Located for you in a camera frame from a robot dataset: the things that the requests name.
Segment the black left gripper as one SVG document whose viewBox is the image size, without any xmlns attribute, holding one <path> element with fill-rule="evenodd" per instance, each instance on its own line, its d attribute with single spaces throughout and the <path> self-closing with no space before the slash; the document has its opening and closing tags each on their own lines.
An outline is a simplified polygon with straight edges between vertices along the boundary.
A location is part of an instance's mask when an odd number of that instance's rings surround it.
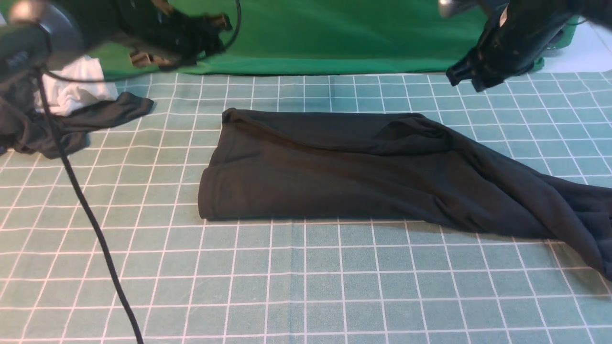
<svg viewBox="0 0 612 344">
<path fill-rule="evenodd" d="M 235 42 L 223 42 L 223 32 L 234 32 L 228 14 L 188 15 L 166 0 L 116 0 L 120 33 L 116 43 L 131 48 L 135 68 L 192 67 L 222 54 Z"/>
</svg>

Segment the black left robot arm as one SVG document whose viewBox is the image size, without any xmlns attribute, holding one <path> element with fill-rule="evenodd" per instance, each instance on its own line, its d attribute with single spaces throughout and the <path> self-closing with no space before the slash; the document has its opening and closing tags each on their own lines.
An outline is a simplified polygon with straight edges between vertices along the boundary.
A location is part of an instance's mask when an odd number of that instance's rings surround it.
<svg viewBox="0 0 612 344">
<path fill-rule="evenodd" d="M 1 27 L 1 81 L 48 75 L 108 42 L 163 72 L 224 53 L 238 37 L 225 13 L 188 15 L 166 0 L 18 0 Z"/>
</svg>

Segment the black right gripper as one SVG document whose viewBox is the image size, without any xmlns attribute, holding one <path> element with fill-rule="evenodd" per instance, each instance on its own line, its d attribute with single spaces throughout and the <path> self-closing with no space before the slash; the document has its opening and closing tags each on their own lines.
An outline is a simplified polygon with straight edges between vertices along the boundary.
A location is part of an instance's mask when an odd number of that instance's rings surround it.
<svg viewBox="0 0 612 344">
<path fill-rule="evenodd" d="M 563 39 L 565 26 L 579 13 L 578 2 L 510 2 L 474 50 L 446 70 L 455 87 L 469 80 L 476 92 L 528 72 L 543 52 Z"/>
</svg>

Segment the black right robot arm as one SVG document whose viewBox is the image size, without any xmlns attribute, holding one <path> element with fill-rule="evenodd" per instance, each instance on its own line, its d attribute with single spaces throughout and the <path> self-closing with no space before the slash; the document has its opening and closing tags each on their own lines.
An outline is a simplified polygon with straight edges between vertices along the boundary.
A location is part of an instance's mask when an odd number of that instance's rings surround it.
<svg viewBox="0 0 612 344">
<path fill-rule="evenodd" d="M 573 17 L 612 27 L 609 0 L 440 0 L 439 14 L 452 18 L 479 7 L 487 15 L 477 44 L 446 71 L 452 86 L 469 80 L 475 91 L 530 72 L 542 52 L 559 41 Z"/>
</svg>

